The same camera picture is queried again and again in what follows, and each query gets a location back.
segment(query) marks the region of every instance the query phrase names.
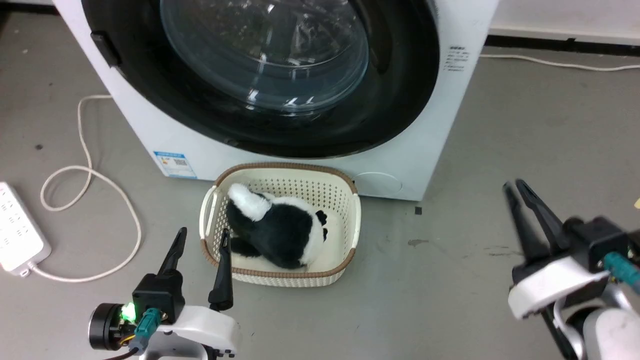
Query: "green led light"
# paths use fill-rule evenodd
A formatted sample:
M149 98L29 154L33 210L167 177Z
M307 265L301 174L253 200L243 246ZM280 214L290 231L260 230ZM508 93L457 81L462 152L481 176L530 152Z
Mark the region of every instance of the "green led light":
M130 323L135 323L136 322L136 306L132 302L122 306L122 310L120 311L120 317L123 320L127 320Z

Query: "plush toy tail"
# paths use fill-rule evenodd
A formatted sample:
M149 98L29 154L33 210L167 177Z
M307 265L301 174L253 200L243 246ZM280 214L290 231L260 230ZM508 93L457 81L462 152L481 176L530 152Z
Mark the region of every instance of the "plush toy tail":
M242 238L231 238L231 242L229 243L229 246L231 247L232 252L238 253L242 256L246 256L249 258L256 258L262 255L258 251L258 249L253 247L253 245L251 245L250 243L248 243Z
M261 194L252 192L243 184L231 185L229 198L244 216L254 222L260 221L271 209L271 201Z

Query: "white plastic basket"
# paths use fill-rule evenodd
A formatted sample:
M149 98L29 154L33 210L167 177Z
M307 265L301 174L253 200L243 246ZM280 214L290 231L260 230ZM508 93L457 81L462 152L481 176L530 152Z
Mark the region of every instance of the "white plastic basket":
M228 169L205 195L200 208L202 252L214 265L220 260L222 230L229 228L229 186L243 183L256 192L304 199L327 215L327 239L309 268L285 270L262 257L231 257L233 278L268 286L310 288L340 279L355 255L360 236L360 198L350 178L338 170L290 163L256 163Z

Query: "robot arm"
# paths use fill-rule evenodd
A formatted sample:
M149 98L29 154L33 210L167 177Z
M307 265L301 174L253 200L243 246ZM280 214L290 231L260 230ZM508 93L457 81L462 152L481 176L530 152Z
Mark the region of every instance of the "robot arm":
M512 270L508 303L517 319L541 315L565 359L637 359L640 317L624 296L620 282L640 289L640 254L636 234L627 234L605 218L590 222L570 218L561 223L523 180L516 181L527 207L534 211L549 246L543 244L522 214L507 183L503 190L525 261ZM584 307L590 300L596 307ZM563 310L582 306L566 320Z
M221 314L233 306L229 231L220 242L220 263L209 307L185 305L182 274L177 270L187 229L176 235L157 274L145 275L128 305L101 304L89 323L89 342L95 349L129 352L112 359L140 356L156 360L167 356L215 360L235 357L240 342L240 326Z

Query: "teal cable connector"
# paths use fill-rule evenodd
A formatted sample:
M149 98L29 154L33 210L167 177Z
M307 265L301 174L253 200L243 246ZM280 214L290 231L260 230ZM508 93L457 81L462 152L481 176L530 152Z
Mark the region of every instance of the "teal cable connector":
M137 348L137 356L144 354L147 346L149 346L149 339L160 326L160 322L162 322L162 311L154 307L145 311L142 319L138 322L136 330L133 332L135 337L129 342L129 350Z
M640 269L631 261L617 252L610 252L604 256L604 268L640 295Z

